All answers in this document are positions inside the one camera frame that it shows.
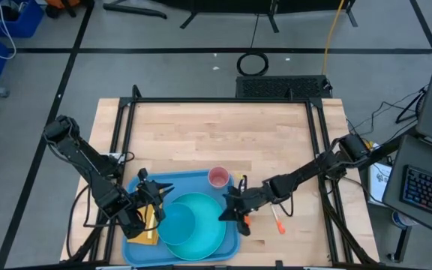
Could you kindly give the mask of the black keyboard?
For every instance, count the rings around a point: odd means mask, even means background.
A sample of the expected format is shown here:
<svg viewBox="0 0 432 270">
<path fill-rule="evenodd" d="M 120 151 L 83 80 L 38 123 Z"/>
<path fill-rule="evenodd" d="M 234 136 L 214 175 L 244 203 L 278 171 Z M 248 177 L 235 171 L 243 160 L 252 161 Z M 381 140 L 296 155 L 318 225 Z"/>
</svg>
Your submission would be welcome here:
<svg viewBox="0 0 432 270">
<path fill-rule="evenodd" d="M 432 214 L 432 172 L 406 165 L 400 201 Z"/>
</svg>

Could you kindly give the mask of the blue plastic tray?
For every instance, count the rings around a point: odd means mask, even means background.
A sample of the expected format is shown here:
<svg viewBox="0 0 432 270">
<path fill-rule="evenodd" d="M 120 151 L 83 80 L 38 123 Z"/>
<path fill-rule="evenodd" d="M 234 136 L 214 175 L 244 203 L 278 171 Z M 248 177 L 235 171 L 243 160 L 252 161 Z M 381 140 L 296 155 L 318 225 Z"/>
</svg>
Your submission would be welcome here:
<svg viewBox="0 0 432 270">
<path fill-rule="evenodd" d="M 226 191 L 217 189 L 209 184 L 209 171 L 193 170 L 185 172 L 165 172 L 150 174 L 148 178 L 158 183 L 172 183 L 175 188 L 163 199 L 163 207 L 168 206 L 176 198 L 187 193 L 203 193 L 214 198 L 221 206 L 222 211 L 226 208 L 223 195 Z M 206 262 L 229 260 L 233 258 L 240 247 L 241 237 L 236 223 L 225 222 L 226 235 L 220 247 L 210 256 L 197 261 L 179 259 L 170 253 L 167 245 L 160 239 L 156 245 L 143 245 L 127 243 L 127 238 L 122 239 L 121 252 L 126 263 L 136 267 L 176 265 L 189 262 Z"/>
</svg>

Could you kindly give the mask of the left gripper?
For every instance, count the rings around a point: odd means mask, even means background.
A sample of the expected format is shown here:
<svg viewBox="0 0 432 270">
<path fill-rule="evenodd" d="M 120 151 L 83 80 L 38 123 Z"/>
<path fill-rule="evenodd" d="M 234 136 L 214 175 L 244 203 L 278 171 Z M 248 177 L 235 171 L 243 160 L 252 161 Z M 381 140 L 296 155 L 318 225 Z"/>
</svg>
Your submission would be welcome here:
<svg viewBox="0 0 432 270">
<path fill-rule="evenodd" d="M 158 183 L 149 180 L 149 174 L 146 168 L 142 168 L 137 173 L 139 183 L 136 186 L 136 207 L 138 209 L 152 205 L 155 210 L 156 221 L 161 222 L 165 218 L 164 211 L 161 208 L 164 197 L 175 188 L 172 183 Z"/>
</svg>

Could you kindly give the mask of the black partition screen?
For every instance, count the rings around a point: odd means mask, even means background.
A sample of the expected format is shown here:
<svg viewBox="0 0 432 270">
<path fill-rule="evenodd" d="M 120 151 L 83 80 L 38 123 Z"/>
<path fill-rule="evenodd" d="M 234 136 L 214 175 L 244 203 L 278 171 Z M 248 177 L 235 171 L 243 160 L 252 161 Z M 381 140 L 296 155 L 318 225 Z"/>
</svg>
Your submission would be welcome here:
<svg viewBox="0 0 432 270">
<path fill-rule="evenodd" d="M 147 0 L 167 7 L 189 11 L 190 16 L 180 26 L 185 29 L 197 14 L 256 14 L 266 15 L 274 33 L 279 29 L 275 14 L 337 10 L 348 14 L 353 27 L 358 24 L 352 13 L 356 0 Z"/>
</svg>

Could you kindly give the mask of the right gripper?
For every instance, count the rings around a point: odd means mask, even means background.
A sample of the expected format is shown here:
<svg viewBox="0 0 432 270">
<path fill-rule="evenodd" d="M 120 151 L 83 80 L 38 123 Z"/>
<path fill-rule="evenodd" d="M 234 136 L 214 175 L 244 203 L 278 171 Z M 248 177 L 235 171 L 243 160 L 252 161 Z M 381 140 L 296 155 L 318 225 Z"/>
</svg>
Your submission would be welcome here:
<svg viewBox="0 0 432 270">
<path fill-rule="evenodd" d="M 238 221 L 238 232 L 243 236 L 251 234 L 250 226 L 245 223 L 244 216 L 250 212 L 257 211 L 265 204 L 275 204 L 277 197 L 272 188 L 272 182 L 277 177 L 271 177 L 262 182 L 261 187 L 249 187 L 242 190 L 240 187 L 229 186 L 224 194 L 226 208 L 219 216 L 219 221 Z"/>
</svg>

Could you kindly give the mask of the spoon with orange handle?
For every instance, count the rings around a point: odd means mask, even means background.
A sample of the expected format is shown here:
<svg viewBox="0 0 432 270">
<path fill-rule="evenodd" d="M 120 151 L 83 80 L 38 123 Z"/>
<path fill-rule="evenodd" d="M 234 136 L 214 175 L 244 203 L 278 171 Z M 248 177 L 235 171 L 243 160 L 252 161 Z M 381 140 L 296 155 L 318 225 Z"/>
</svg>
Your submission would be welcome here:
<svg viewBox="0 0 432 270">
<path fill-rule="evenodd" d="M 271 211 L 272 211 L 278 232 L 281 235 L 284 235 L 286 233 L 286 229 L 282 223 L 281 217 L 280 217 L 275 205 L 271 205 Z"/>
</svg>

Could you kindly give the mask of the black aluminium frame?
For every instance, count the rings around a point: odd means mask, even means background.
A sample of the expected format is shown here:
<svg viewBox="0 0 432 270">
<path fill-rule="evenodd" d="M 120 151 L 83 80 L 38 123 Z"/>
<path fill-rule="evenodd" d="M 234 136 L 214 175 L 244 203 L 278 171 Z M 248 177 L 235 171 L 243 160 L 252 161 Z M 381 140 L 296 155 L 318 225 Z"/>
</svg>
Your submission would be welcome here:
<svg viewBox="0 0 432 270">
<path fill-rule="evenodd" d="M 140 168 L 151 173 L 201 170 L 222 166 L 244 174 L 258 186 L 277 174 L 291 173 L 314 158 L 311 140 L 323 149 L 349 132 L 342 101 L 325 99 L 308 118 L 302 103 L 275 103 L 233 98 L 146 98 L 134 114 L 118 114 L 120 98 L 102 98 L 94 115 L 90 145 L 99 152 L 127 148 L 128 184 Z M 326 222 L 316 178 L 295 192 L 277 211 L 281 235 L 268 206 L 250 216 L 249 236 L 241 238 L 230 268 L 327 266 Z"/>
</svg>

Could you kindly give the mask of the printed paper sheet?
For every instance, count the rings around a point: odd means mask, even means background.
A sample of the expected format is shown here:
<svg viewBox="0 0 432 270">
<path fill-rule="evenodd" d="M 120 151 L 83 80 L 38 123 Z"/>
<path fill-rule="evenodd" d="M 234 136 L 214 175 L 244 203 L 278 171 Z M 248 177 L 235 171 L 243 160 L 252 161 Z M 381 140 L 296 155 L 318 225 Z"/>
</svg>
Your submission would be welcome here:
<svg viewBox="0 0 432 270">
<path fill-rule="evenodd" d="M 370 193 L 368 202 L 384 207 L 383 194 L 389 180 L 392 168 L 385 164 L 375 163 L 368 169 L 368 190 Z"/>
</svg>

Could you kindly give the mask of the blue bowl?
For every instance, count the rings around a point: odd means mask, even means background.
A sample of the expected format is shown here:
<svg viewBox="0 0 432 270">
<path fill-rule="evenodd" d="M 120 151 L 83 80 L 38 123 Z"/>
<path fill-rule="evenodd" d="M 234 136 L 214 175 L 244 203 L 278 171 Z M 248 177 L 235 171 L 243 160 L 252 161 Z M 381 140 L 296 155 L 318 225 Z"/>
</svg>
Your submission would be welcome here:
<svg viewBox="0 0 432 270">
<path fill-rule="evenodd" d="M 164 207 L 166 217 L 157 228 L 161 240 L 167 245 L 182 245 L 194 234 L 196 218 L 185 204 L 174 202 Z"/>
</svg>

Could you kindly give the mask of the yellow cloth napkin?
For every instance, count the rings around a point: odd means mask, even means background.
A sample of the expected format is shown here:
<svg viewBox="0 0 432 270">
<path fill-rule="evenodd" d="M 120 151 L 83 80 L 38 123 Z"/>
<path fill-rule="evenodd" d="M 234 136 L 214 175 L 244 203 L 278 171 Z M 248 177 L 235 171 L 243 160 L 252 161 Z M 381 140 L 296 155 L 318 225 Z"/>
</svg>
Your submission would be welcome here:
<svg viewBox="0 0 432 270">
<path fill-rule="evenodd" d="M 144 214 L 145 215 L 145 218 L 143 220 L 145 221 L 145 228 L 146 229 L 148 229 L 147 225 L 146 225 L 147 207 L 148 206 L 146 206 L 145 208 L 141 208 L 139 210 L 140 214 Z M 158 235 L 158 231 L 156 229 L 154 229 L 154 227 L 156 227 L 157 225 L 158 225 L 158 222 L 156 221 L 156 218 L 155 218 L 155 223 L 154 223 L 154 226 L 153 226 L 153 230 L 154 230 L 153 231 L 153 233 L 154 233 L 154 242 L 152 244 L 147 239 L 147 231 L 142 232 L 136 238 L 128 239 L 127 243 L 138 244 L 138 245 L 156 245 L 158 243 L 159 235 Z"/>
</svg>

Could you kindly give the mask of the teal plate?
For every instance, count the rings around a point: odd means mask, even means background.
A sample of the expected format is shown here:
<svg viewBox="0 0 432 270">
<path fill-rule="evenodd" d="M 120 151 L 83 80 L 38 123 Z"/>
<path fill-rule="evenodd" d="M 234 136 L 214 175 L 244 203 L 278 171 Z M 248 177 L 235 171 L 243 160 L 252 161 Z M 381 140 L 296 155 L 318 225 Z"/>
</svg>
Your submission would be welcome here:
<svg viewBox="0 0 432 270">
<path fill-rule="evenodd" d="M 203 260 L 212 255 L 221 246 L 227 229 L 227 225 L 218 220 L 222 213 L 220 204 L 204 193 L 186 193 L 171 203 L 188 206 L 195 215 L 196 226 L 193 235 L 184 244 L 166 244 L 170 253 L 188 261 Z"/>
</svg>

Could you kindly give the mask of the orange bag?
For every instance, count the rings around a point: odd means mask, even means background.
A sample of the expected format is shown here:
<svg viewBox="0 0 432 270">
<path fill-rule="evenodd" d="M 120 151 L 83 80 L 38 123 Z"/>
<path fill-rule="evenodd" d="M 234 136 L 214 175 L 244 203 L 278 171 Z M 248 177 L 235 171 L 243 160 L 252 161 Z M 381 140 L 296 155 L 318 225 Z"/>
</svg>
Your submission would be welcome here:
<svg viewBox="0 0 432 270">
<path fill-rule="evenodd" d="M 64 9 L 65 2 L 70 7 L 75 7 L 80 4 L 80 0 L 44 0 L 49 6 L 53 6 L 54 8 Z"/>
</svg>

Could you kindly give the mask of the white blue round container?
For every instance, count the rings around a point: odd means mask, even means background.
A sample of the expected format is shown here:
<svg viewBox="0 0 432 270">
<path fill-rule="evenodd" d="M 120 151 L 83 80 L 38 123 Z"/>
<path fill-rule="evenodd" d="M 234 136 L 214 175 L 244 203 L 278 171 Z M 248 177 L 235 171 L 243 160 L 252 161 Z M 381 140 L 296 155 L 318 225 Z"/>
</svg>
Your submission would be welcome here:
<svg viewBox="0 0 432 270">
<path fill-rule="evenodd" d="M 415 225 L 418 225 L 419 223 L 414 221 L 412 218 L 406 216 L 405 214 L 402 214 L 397 211 L 393 211 L 391 213 L 391 219 L 395 226 L 404 229 L 407 227 L 413 227 Z"/>
</svg>

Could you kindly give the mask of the pink cup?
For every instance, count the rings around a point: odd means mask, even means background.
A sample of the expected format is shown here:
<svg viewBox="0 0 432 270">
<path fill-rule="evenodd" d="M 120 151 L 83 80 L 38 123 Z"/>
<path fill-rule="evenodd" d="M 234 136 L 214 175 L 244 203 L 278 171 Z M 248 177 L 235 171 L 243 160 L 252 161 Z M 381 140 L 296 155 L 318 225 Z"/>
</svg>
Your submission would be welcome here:
<svg viewBox="0 0 432 270">
<path fill-rule="evenodd" d="M 214 188 L 223 188 L 230 181 L 230 173 L 222 166 L 213 167 L 208 171 L 208 182 Z"/>
</svg>

